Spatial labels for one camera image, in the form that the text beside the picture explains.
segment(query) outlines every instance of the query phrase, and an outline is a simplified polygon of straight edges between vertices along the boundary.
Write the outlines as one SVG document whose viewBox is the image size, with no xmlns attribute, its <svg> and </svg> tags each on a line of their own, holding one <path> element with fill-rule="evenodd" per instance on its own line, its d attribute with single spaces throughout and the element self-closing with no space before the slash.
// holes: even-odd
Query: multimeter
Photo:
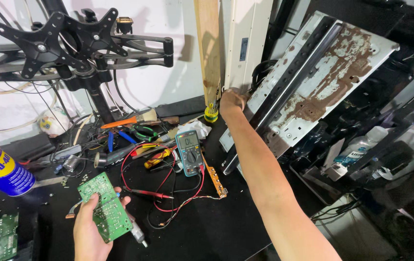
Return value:
<svg viewBox="0 0 414 261">
<path fill-rule="evenodd" d="M 175 138 L 180 151 L 184 174 L 188 177 L 197 175 L 200 173 L 199 167 L 204 165 L 197 132 L 195 130 L 185 131 L 176 134 Z"/>
</svg>

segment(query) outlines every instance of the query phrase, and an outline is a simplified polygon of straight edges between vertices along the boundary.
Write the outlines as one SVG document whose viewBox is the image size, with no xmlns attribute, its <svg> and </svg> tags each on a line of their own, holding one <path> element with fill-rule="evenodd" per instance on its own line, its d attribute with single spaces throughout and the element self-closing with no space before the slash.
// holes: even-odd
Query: dirty hand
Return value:
<svg viewBox="0 0 414 261">
<path fill-rule="evenodd" d="M 122 192 L 120 187 L 115 192 Z M 123 208 L 130 202 L 128 196 L 120 201 Z M 80 211 L 76 216 L 73 238 L 75 240 L 75 261 L 105 261 L 113 246 L 113 241 L 106 244 L 102 239 L 97 226 L 92 221 L 93 210 L 99 201 L 99 195 L 94 193 L 88 202 L 81 203 Z"/>
<path fill-rule="evenodd" d="M 238 88 L 234 87 L 231 87 L 223 92 L 220 100 L 221 115 L 225 116 L 225 114 L 231 110 L 234 110 L 234 108 L 244 110 L 248 97 L 240 93 L 241 91 Z"/>
</svg>

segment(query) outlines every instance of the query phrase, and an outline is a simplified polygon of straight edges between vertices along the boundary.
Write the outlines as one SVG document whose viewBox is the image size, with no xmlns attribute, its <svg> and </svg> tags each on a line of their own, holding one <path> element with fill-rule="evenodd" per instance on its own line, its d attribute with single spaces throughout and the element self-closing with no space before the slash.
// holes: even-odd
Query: wd-40 can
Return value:
<svg viewBox="0 0 414 261">
<path fill-rule="evenodd" d="M 0 191 L 9 196 L 20 196 L 27 193 L 35 182 L 30 171 L 0 149 Z"/>
</svg>

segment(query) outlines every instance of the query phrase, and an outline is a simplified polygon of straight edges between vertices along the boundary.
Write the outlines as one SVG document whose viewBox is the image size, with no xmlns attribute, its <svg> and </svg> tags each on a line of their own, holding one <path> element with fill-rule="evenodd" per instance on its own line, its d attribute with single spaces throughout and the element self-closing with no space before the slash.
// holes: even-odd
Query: black desk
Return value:
<svg viewBox="0 0 414 261">
<path fill-rule="evenodd" d="M 192 116 L 184 117 L 187 121 Z M 222 119 L 212 124 L 212 131 L 203 142 L 205 158 L 210 166 L 218 173 L 226 153 L 220 148 L 219 137 L 226 126 Z M 155 191 L 168 173 L 167 169 L 152 173 L 140 163 L 134 163 L 125 173 L 128 186 L 137 189 Z M 89 178 L 99 172 L 89 163 L 84 173 L 92 171 Z M 304 212 L 310 216 L 324 206 L 308 190 L 308 188 L 290 171 L 284 171 L 291 183 L 297 201 Z M 57 177 L 52 169 L 47 168 L 35 172 L 38 180 Z M 121 185 L 120 165 L 107 170 L 113 185 Z M 242 176 L 236 172 L 231 175 L 219 175 L 220 181 L 228 190 L 228 196 L 221 200 L 195 199 L 184 206 L 179 215 L 165 229 L 152 229 L 146 221 L 152 202 L 148 199 L 130 195 L 131 202 L 127 210 L 136 217 L 136 222 L 143 230 L 149 247 L 138 244 L 131 233 L 127 233 L 114 241 L 114 247 L 109 260 L 245 260 L 271 241 L 265 231 L 260 214 L 258 213 L 249 189 Z M 177 174 L 176 187 L 191 188 L 197 182 L 197 177 L 185 177 Z M 32 190 L 23 197 L 12 198 L 0 192 L 0 216 L 19 212 L 20 221 L 18 232 L 19 244 L 33 238 L 31 220 L 37 214 L 39 222 L 41 253 L 39 260 L 72 260 L 74 256 L 73 225 L 74 219 L 65 219 L 70 207 L 79 201 L 80 195 L 76 187 L 81 178 L 71 178 L 64 188 L 60 183 Z M 161 191 L 171 191 L 173 176 L 169 177 Z M 192 196 L 194 192 L 180 193 L 175 204 Z M 200 195 L 217 197 L 215 188 L 208 173 Z M 162 207 L 171 208 L 171 202 L 165 200 Z M 151 214 L 152 223 L 166 220 L 170 213 L 154 210 Z"/>
</svg>

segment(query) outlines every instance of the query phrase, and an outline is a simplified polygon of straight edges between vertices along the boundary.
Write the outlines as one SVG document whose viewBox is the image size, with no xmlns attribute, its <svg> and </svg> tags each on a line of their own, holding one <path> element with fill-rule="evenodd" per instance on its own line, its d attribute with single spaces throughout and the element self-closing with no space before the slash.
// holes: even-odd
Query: green pliers handle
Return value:
<svg viewBox="0 0 414 261">
<path fill-rule="evenodd" d="M 158 133 L 154 132 L 151 128 L 146 126 L 134 125 L 129 129 L 130 133 L 133 134 L 136 138 L 152 142 L 157 139 Z"/>
</svg>

